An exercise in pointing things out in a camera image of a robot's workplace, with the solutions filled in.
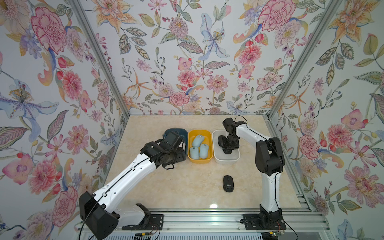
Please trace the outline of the black mouse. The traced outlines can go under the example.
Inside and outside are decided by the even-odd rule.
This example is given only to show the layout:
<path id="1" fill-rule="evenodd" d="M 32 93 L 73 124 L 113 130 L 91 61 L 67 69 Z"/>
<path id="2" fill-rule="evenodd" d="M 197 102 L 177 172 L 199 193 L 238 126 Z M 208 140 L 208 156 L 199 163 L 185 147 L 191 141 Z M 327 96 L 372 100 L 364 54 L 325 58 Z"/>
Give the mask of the black mouse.
<path id="1" fill-rule="evenodd" d="M 223 177 L 223 189 L 227 193 L 232 193 L 234 191 L 234 179 L 229 175 Z"/>
<path id="2" fill-rule="evenodd" d="M 232 149 L 223 149 L 223 152 L 227 155 L 230 155 L 232 153 Z"/>
<path id="3" fill-rule="evenodd" d="M 220 135 L 218 136 L 218 145 L 221 147 L 221 148 L 225 148 L 226 147 L 226 136 L 224 135 Z"/>

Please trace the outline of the light blue mouse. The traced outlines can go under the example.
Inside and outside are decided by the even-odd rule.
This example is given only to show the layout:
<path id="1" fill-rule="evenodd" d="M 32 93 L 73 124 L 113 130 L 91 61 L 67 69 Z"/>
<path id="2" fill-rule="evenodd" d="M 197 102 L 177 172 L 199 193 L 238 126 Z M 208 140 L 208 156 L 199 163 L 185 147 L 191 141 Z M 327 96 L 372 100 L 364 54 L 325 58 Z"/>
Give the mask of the light blue mouse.
<path id="1" fill-rule="evenodd" d="M 203 135 L 197 135 L 192 142 L 192 146 L 199 148 L 204 140 L 205 140 L 205 137 Z"/>
<path id="2" fill-rule="evenodd" d="M 191 147 L 189 150 L 190 158 L 193 160 L 199 160 L 200 159 L 200 152 L 198 147 Z"/>
<path id="3" fill-rule="evenodd" d="M 207 159 L 209 155 L 209 145 L 207 144 L 201 144 L 200 146 L 200 159 Z"/>

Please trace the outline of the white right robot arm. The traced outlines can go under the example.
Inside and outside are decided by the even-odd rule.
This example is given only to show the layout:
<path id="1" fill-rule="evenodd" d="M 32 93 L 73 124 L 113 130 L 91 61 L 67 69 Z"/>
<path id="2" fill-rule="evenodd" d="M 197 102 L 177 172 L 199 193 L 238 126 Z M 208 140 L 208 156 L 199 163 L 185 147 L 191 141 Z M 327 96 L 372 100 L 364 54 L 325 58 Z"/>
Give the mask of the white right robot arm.
<path id="1" fill-rule="evenodd" d="M 283 220 L 279 201 L 279 182 L 284 170 L 285 159 L 279 138 L 265 136 L 248 126 L 245 121 L 227 118 L 223 121 L 226 135 L 219 136 L 219 146 L 227 155 L 240 147 L 239 139 L 255 148 L 255 164 L 262 174 L 262 203 L 260 204 L 259 222 L 267 226 Z"/>

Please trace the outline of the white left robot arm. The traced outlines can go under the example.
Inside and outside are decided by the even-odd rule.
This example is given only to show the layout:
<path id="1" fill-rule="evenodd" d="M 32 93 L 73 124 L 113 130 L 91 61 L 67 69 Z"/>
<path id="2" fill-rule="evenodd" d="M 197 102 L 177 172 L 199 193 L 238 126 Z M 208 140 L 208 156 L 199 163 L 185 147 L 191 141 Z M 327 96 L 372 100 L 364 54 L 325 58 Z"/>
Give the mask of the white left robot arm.
<path id="1" fill-rule="evenodd" d="M 145 229 L 151 220 L 151 213 L 146 207 L 135 204 L 122 211 L 118 210 L 118 206 L 142 179 L 158 167 L 167 169 L 184 161 L 185 146 L 184 142 L 149 142 L 132 163 L 106 186 L 93 194 L 83 193 L 79 198 L 82 227 L 88 227 L 97 240 L 105 239 L 120 227 Z"/>

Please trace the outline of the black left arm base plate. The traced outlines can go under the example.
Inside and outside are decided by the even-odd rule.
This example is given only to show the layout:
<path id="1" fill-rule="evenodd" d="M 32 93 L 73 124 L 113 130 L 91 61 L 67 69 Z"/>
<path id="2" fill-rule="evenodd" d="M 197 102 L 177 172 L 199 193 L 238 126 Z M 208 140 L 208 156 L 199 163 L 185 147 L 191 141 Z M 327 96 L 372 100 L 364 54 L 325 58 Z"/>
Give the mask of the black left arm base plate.
<path id="1" fill-rule="evenodd" d="M 151 214 L 149 217 L 145 217 L 138 225 L 123 226 L 123 231 L 152 231 L 163 230 L 164 215 L 163 214 Z"/>

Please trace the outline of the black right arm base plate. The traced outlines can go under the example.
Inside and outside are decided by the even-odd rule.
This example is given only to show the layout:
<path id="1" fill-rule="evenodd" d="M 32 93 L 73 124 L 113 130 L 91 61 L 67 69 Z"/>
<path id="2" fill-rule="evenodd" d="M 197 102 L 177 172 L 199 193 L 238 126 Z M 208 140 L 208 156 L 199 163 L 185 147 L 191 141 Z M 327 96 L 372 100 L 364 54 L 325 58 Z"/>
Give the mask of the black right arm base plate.
<path id="1" fill-rule="evenodd" d="M 240 219 L 247 231 L 260 230 L 260 231 L 285 231 L 287 229 L 286 223 L 281 219 L 269 220 L 267 217 L 260 216 L 260 214 L 244 214 Z"/>

